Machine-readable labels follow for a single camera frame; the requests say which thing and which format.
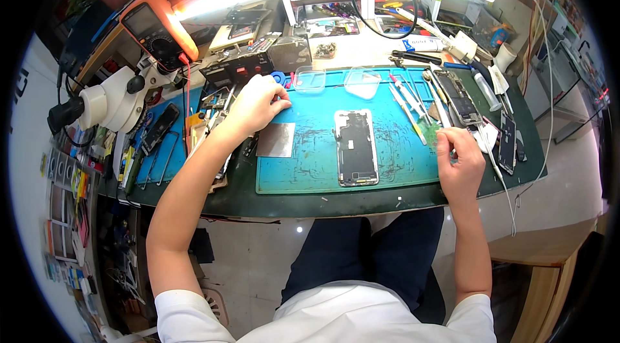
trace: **orange multimeter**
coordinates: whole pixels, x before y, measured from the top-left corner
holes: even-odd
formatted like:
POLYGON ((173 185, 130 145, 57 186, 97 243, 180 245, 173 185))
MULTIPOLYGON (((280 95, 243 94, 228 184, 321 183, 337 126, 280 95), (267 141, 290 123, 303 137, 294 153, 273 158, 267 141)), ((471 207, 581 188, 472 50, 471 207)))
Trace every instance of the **orange multimeter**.
POLYGON ((185 64, 181 53, 190 62, 198 59, 198 48, 177 20, 168 0, 135 0, 120 16, 123 28, 159 64, 173 71, 185 64))

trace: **person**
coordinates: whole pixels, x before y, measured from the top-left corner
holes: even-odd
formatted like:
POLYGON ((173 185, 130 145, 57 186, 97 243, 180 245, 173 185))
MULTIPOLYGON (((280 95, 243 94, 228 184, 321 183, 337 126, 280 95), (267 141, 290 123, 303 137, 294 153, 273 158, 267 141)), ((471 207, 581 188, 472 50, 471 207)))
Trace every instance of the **person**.
MULTIPOLYGON (((163 343, 235 341, 204 299, 187 254, 211 184, 195 181, 212 181, 243 140, 290 106, 271 76, 254 76, 159 200, 146 250, 163 343)), ((436 208, 401 214, 372 237, 365 218, 315 220, 274 320, 239 342, 495 341, 491 257, 476 201, 485 160, 467 130, 447 128, 437 132, 437 163, 457 229, 456 307, 445 326, 412 314, 437 250, 443 209, 436 208)))

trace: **glue bottle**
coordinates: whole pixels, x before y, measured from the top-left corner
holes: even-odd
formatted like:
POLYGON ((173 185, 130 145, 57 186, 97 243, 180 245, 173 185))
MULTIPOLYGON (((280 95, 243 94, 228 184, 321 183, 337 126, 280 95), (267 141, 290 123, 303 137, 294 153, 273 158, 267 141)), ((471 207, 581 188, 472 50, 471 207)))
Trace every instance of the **glue bottle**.
POLYGON ((476 81, 476 83, 478 84, 480 91, 482 91, 482 94, 484 94, 484 98, 487 99, 487 102, 489 103, 489 110, 494 112, 501 109, 500 101, 497 100, 497 97, 495 97, 495 94, 491 90, 489 84, 487 84, 487 82, 484 80, 482 74, 480 74, 480 72, 475 68, 471 69, 471 74, 474 76, 474 81, 476 81))

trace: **blue silicone repair mat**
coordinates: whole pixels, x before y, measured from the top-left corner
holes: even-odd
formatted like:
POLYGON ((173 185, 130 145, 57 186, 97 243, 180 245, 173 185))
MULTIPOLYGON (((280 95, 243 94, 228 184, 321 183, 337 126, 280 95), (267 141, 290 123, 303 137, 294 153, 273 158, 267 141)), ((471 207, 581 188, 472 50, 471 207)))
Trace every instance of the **blue silicone repair mat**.
POLYGON ((381 75, 375 97, 361 99, 347 93, 343 84, 349 70, 327 72, 320 95, 289 91, 293 106, 273 122, 294 122, 293 154, 290 158, 259 157, 256 174, 258 194, 308 194, 345 190, 382 189, 439 180, 435 153, 435 129, 425 130, 429 146, 422 145, 407 115, 394 101, 389 74, 403 75, 416 86, 427 107, 432 96, 422 79, 423 68, 373 68, 381 75), (342 187, 338 184, 334 113, 338 110, 370 109, 375 133, 379 183, 374 186, 342 187))
MULTIPOLYGON (((198 106, 198 99, 200 98, 200 91, 202 87, 195 88, 190 90, 190 106, 193 110, 196 110, 198 106)), ((151 169, 151 175, 149 182, 159 182, 161 178, 161 173, 164 171, 164 166, 166 166, 166 160, 168 159, 168 155, 172 150, 172 146, 174 145, 175 140, 177 141, 176 146, 174 146, 174 152, 172 156, 170 156, 170 161, 168 162, 168 166, 166 167, 166 174, 164 175, 164 179, 162 182, 170 181, 172 178, 179 172, 183 164, 185 163, 185 149, 183 148, 183 96, 179 95, 175 98, 169 99, 166 102, 159 104, 158 106, 154 106, 149 109, 149 112, 153 114, 153 120, 149 127, 151 127, 155 121, 157 121, 158 117, 164 112, 164 109, 168 106, 168 104, 175 104, 179 108, 179 118, 174 122, 172 127, 170 128, 171 132, 176 132, 179 134, 179 138, 172 134, 166 134, 164 140, 158 145, 156 151, 159 151, 157 155, 157 161, 153 165, 151 169)), ((139 137, 142 133, 142 129, 136 132, 136 137, 139 137)), ((142 162, 142 167, 140 167, 140 171, 138 176, 136 177, 136 183, 139 186, 143 186, 146 181, 146 175, 149 172, 149 168, 151 168, 151 163, 156 157, 156 153, 151 153, 149 157, 144 158, 142 162)))

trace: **phone display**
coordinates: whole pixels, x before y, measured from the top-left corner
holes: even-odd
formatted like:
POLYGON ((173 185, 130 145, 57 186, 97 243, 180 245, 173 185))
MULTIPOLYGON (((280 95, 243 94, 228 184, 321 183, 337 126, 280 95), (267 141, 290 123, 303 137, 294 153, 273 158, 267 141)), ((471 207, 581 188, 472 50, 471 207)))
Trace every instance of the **phone display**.
POLYGON ((142 142, 142 151, 146 156, 149 156, 155 149, 177 118, 179 118, 179 108, 175 104, 168 104, 142 142))
POLYGON ((444 70, 434 71, 432 74, 437 78, 439 85, 446 93, 448 101, 455 110, 461 124, 473 125, 482 122, 482 116, 478 113, 461 79, 456 74, 444 70))
POLYGON ((512 175, 516 165, 516 124, 501 111, 500 117, 500 150, 497 157, 498 165, 512 175))
POLYGON ((370 110, 337 111, 338 183, 343 187, 379 183, 375 134, 370 110))

